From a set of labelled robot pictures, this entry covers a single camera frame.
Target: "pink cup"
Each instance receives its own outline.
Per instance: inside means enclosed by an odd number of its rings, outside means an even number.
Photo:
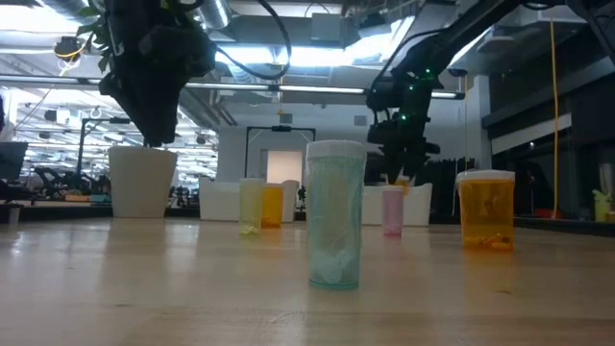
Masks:
[[[384,235],[400,236],[404,226],[404,187],[382,187],[382,228]]]

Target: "computer monitor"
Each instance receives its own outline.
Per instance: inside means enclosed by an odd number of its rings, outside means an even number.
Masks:
[[[19,178],[26,150],[26,142],[0,142],[0,179]]]

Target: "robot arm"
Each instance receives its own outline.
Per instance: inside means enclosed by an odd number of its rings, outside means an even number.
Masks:
[[[479,0],[451,26],[423,33],[431,36],[412,46],[400,63],[391,70],[391,76],[383,77],[387,64],[367,95],[367,106],[376,118],[367,140],[381,145],[388,181],[395,182],[402,170],[403,174],[411,179],[429,158],[427,154],[439,153],[437,145],[426,142],[423,132],[426,123],[430,121],[427,114],[431,92],[442,87],[437,77],[447,68],[456,52],[518,6],[540,10],[568,4],[577,13],[578,9],[591,13],[592,6],[598,6],[598,2],[601,1],[531,0],[529,4],[524,0]],[[592,29],[597,36],[603,37],[600,28]],[[415,37],[410,37],[398,47],[390,61],[412,38]],[[613,58],[612,48],[603,46]],[[386,120],[379,122],[376,113],[386,111],[388,114],[388,109],[399,110],[392,117],[387,116]]]

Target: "black cable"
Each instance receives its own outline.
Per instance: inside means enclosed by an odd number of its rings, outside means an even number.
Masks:
[[[380,79],[384,75],[384,72],[386,72],[386,69],[388,69],[388,67],[391,65],[393,60],[395,60],[395,57],[400,53],[400,51],[402,50],[402,48],[404,48],[405,45],[407,45],[410,41],[412,41],[415,38],[423,37],[425,35],[437,34],[437,33],[443,32],[445,30],[446,30],[446,28],[427,30],[427,31],[424,31],[422,33],[414,34],[414,35],[406,38],[402,43],[400,43],[400,45],[397,46],[397,48],[395,48],[395,51],[393,52],[393,54],[391,54],[391,57],[388,59],[386,64],[382,67],[382,70],[380,71],[378,76],[376,76],[376,79],[374,79],[374,82],[372,82],[372,85],[369,87],[369,93],[374,92],[374,88],[376,87],[376,84],[380,81]]]
[[[321,8],[325,9],[325,11],[326,11],[328,14],[331,14],[331,12],[329,11],[329,9],[327,9],[327,7],[326,7],[325,5],[323,5],[322,3],[319,3],[319,2],[317,2],[317,1],[314,1],[314,2],[312,2],[311,4],[309,4],[309,5],[307,6],[306,12],[304,13],[304,17],[307,17],[307,16],[308,16],[308,11],[309,11],[309,9],[311,9],[311,7],[312,7],[312,6],[314,6],[314,5],[318,5],[318,6],[320,6]]]
[[[276,24],[278,24],[278,27],[280,28],[280,31],[282,32],[282,36],[284,38],[284,43],[286,45],[286,55],[288,56],[288,62],[286,62],[286,65],[284,66],[282,71],[280,71],[280,72],[278,72],[276,74],[273,74],[273,75],[265,75],[265,74],[262,74],[262,73],[258,73],[257,71],[252,70],[251,68],[249,68],[248,66],[244,65],[243,63],[238,62],[237,60],[231,58],[231,56],[227,52],[222,50],[222,48],[218,47],[217,51],[220,52],[225,57],[227,57],[232,63],[237,65],[237,67],[241,68],[245,72],[247,72],[247,73],[249,73],[249,74],[251,74],[251,75],[253,75],[255,77],[261,78],[261,79],[266,80],[266,81],[279,80],[281,77],[283,77],[286,74],[286,72],[288,72],[288,68],[290,68],[290,56],[292,55],[292,47],[290,46],[290,37],[288,36],[288,31],[286,30],[286,27],[284,27],[284,24],[282,23],[282,20],[280,19],[280,17],[276,13],[276,11],[274,9],[272,9],[271,6],[269,6],[267,1],[266,0],[257,0],[257,1],[258,1],[258,3],[261,6],[263,6],[269,12],[269,14],[271,14],[273,19],[276,21]]]

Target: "white planter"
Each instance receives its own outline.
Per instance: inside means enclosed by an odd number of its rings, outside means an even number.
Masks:
[[[168,203],[177,154],[115,146],[109,151],[114,217],[160,218]]]

